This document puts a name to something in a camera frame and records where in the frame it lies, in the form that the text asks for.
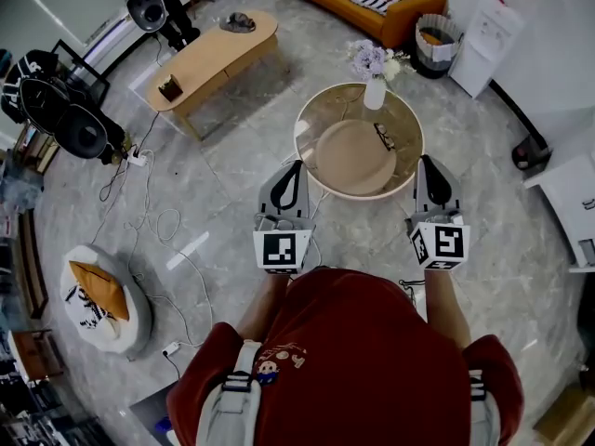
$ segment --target red t-shirt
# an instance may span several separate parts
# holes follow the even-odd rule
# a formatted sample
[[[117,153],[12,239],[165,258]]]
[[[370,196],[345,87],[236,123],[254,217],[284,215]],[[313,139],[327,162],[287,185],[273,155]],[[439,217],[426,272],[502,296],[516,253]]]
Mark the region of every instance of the red t-shirt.
[[[218,323],[167,398],[180,443],[194,446],[203,402],[233,370],[243,340]],[[507,444],[522,416],[521,381],[493,335],[461,352],[392,282],[319,269],[294,281],[253,375],[258,446],[469,445],[469,370],[483,370]]]

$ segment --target white cable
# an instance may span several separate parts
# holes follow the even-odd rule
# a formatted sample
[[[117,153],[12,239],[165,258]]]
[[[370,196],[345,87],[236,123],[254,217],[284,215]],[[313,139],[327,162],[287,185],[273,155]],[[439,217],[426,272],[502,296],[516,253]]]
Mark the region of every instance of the white cable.
[[[311,219],[314,219],[314,217],[316,216],[316,213],[318,213],[318,207],[320,206],[321,201],[324,200],[330,194],[331,194],[330,191],[324,191],[323,190],[323,194],[318,199],[318,202],[316,203],[316,206],[314,206],[314,211],[312,212]]]
[[[318,264],[316,265],[316,267],[318,268],[319,266],[321,266],[323,264],[323,254],[320,252],[320,248],[318,247],[316,238],[314,238],[313,235],[312,235],[312,242],[314,243],[314,247],[316,248],[316,251],[318,251]]]
[[[208,312],[209,312],[209,323],[210,323],[210,330],[213,329],[213,305],[211,304],[211,300],[208,296],[208,292],[206,291],[206,284],[205,284],[205,278],[203,277],[203,273],[196,267],[196,265],[181,251],[178,251],[176,248],[165,244],[164,242],[170,241],[174,236],[176,236],[176,233],[178,232],[179,229],[179,225],[181,222],[181,214],[178,210],[176,210],[175,208],[167,208],[166,210],[164,210],[163,212],[161,212],[158,216],[157,216],[157,220],[155,223],[155,229],[153,229],[153,227],[151,226],[151,219],[149,218],[149,209],[151,207],[151,195],[150,195],[150,191],[149,191],[149,182],[151,181],[151,174],[152,174],[152,170],[155,164],[155,154],[153,151],[145,149],[144,151],[141,151],[140,154],[151,154],[152,157],[150,159],[150,167],[149,167],[149,172],[147,174],[147,180],[145,183],[145,203],[144,203],[144,213],[142,214],[141,220],[139,222],[139,224],[137,226],[132,225],[129,222],[126,222],[124,224],[124,229],[125,230],[133,230],[135,231],[135,242],[134,242],[134,246],[132,247],[132,250],[130,251],[130,256],[128,257],[128,262],[126,264],[126,267],[128,268],[128,272],[130,272],[130,274],[132,274],[132,271],[130,271],[130,261],[132,260],[132,256],[134,255],[134,252],[137,248],[137,245],[139,243],[139,230],[140,228],[142,228],[142,226],[144,225],[145,220],[147,220],[147,225],[149,226],[149,231],[155,235],[155,238],[157,238],[157,241],[164,247],[170,249],[171,251],[173,251],[174,253],[183,256],[190,264],[191,266],[194,268],[194,270],[196,271],[196,273],[198,274],[200,280],[201,280],[201,284],[203,287],[203,293],[205,294],[205,299],[206,299],[206,303],[208,305]],[[171,234],[169,236],[162,236],[161,233],[159,232],[159,221],[161,220],[161,217],[167,213],[167,212],[174,212],[178,215],[178,220],[176,222],[176,227],[172,230]],[[132,274],[135,279],[137,281],[140,281],[141,279],[144,279],[144,275],[142,273],[138,273],[138,274]],[[179,308],[169,299],[169,297],[165,296],[165,295],[147,295],[147,297],[149,298],[163,298],[165,299],[167,302],[169,302],[169,304],[171,304],[171,306],[176,310],[176,312],[178,313],[178,315],[181,317],[182,321],[184,322],[184,329],[186,331],[186,338],[188,339],[188,343],[185,342],[179,342],[181,345],[185,345],[185,346],[189,346],[189,347],[194,347],[194,348],[198,348],[200,347],[204,342],[201,342],[199,344],[194,344],[191,339],[190,339],[190,334],[188,332],[188,323],[186,322],[186,319],[184,319],[183,314],[181,313],[181,311],[179,310]]]
[[[310,217],[310,219],[314,219],[314,217],[316,216],[316,213],[318,212],[318,207],[320,206],[320,203],[328,196],[330,195],[330,191],[324,191],[321,194],[320,198],[318,199],[318,202],[316,203],[316,206],[314,206],[314,211],[312,212],[312,216]],[[318,247],[318,243],[316,242],[316,239],[314,238],[314,234],[312,234],[312,243],[314,244],[314,247],[316,248],[316,251],[318,252],[318,264],[316,265],[316,267],[319,267],[323,264],[323,254],[320,251],[320,248]]]
[[[203,286],[203,293],[205,294],[206,303],[208,305],[210,330],[212,330],[213,329],[213,305],[211,304],[211,300],[210,300],[210,298],[208,296],[208,292],[206,291],[206,284],[205,284],[205,278],[203,277],[203,273],[196,267],[196,265],[186,255],[184,255],[184,253],[182,253],[182,252],[178,251],[176,248],[174,248],[172,246],[169,246],[168,244],[165,244],[164,243],[164,242],[170,241],[174,236],[176,236],[176,233],[178,232],[180,221],[181,221],[181,214],[180,214],[180,212],[178,210],[176,210],[175,208],[167,208],[166,210],[164,210],[163,212],[161,212],[157,216],[157,220],[156,220],[156,224],[155,224],[155,229],[153,229],[152,226],[151,226],[151,219],[149,218],[149,209],[151,207],[151,196],[150,196],[150,192],[149,192],[149,182],[151,181],[151,174],[152,174],[153,167],[155,165],[155,154],[154,154],[153,151],[148,150],[148,149],[145,149],[144,151],[141,151],[140,152],[140,154],[143,154],[143,153],[150,153],[152,155],[151,165],[149,167],[149,172],[147,174],[147,180],[145,182],[144,212],[143,212],[142,216],[140,217],[140,221],[139,221],[139,223],[138,223],[137,226],[134,226],[132,223],[130,223],[128,221],[124,223],[124,229],[125,230],[133,230],[135,232],[135,241],[134,241],[134,245],[132,247],[132,250],[130,251],[130,255],[128,256],[128,261],[126,263],[126,268],[128,269],[128,272],[130,272],[130,274],[133,276],[133,278],[137,282],[140,282],[140,281],[144,280],[144,274],[142,274],[142,273],[133,274],[132,273],[132,271],[130,270],[130,261],[132,260],[132,255],[134,255],[134,252],[137,249],[137,245],[139,244],[139,230],[142,228],[142,226],[144,225],[145,220],[146,220],[147,221],[147,225],[149,226],[149,231],[157,238],[157,241],[162,246],[164,246],[164,247],[172,250],[173,252],[175,252],[178,255],[183,256],[191,264],[191,266],[194,268],[194,270],[197,272],[198,276],[201,279],[201,284]],[[112,204],[110,204],[110,207],[108,208],[107,212],[105,212],[105,216],[101,220],[101,223],[99,224],[99,227],[97,229],[97,232],[95,233],[95,236],[93,237],[93,241],[91,242],[92,244],[98,238],[99,232],[101,231],[101,228],[103,228],[103,225],[105,225],[105,221],[107,220],[108,214],[112,211],[112,208],[115,206],[115,203],[118,200],[118,197],[120,195],[120,192],[122,191],[122,187],[126,183],[126,177],[127,177],[127,173],[128,173],[128,166],[129,166],[128,161],[126,161],[126,166],[125,166],[125,169],[124,169],[124,178],[122,179],[122,183],[120,184],[120,188],[118,189],[118,191],[116,192],[115,196],[113,197]],[[167,212],[174,212],[174,213],[176,213],[178,215],[178,221],[176,223],[176,227],[173,229],[173,231],[171,232],[171,234],[169,236],[167,236],[167,237],[164,237],[164,236],[161,236],[161,234],[159,232],[159,221],[161,220],[161,216],[163,216]],[[167,297],[165,295],[146,295],[146,296],[148,298],[150,298],[150,299],[164,299],[164,300],[166,300],[172,306],[172,308],[174,308],[176,310],[176,312],[178,313],[178,315],[182,319],[182,322],[184,323],[184,331],[186,333],[186,338],[188,340],[188,343],[186,343],[186,342],[179,342],[181,345],[198,348],[198,347],[200,347],[204,343],[204,342],[201,342],[199,344],[194,344],[191,341],[191,339],[190,339],[190,333],[189,333],[189,329],[188,329],[188,323],[186,322],[186,319],[184,318],[184,315],[181,313],[181,311],[179,310],[179,308],[171,301],[171,299],[169,297]]]

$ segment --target electrical outlet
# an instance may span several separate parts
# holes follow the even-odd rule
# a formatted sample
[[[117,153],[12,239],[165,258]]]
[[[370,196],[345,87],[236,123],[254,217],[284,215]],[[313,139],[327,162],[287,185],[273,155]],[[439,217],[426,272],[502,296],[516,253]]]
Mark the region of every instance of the electrical outlet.
[[[143,167],[145,166],[145,164],[147,163],[147,156],[146,155],[139,155],[138,157],[134,156],[134,153],[130,152],[128,154],[128,163],[129,164],[133,164],[133,165],[137,165],[139,167]]]
[[[164,357],[171,357],[172,355],[174,355],[177,351],[179,350],[179,343],[178,342],[172,342],[171,344],[169,344],[167,347],[165,347],[161,353],[164,354]]]

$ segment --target trash can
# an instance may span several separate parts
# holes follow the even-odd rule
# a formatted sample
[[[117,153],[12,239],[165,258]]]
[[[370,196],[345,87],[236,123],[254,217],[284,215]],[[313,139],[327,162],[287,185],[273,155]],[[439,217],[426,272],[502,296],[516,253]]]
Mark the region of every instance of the trash can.
[[[438,79],[448,73],[460,46],[463,32],[447,17],[423,15],[416,24],[416,48],[411,64],[429,79]]]

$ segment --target white vase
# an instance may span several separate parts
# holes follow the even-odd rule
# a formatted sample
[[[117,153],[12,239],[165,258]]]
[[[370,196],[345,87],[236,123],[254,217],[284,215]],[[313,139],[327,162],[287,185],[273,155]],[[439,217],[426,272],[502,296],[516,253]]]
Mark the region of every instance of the white vase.
[[[372,78],[365,84],[364,106],[372,111],[377,111],[384,103],[387,84],[383,78]]]

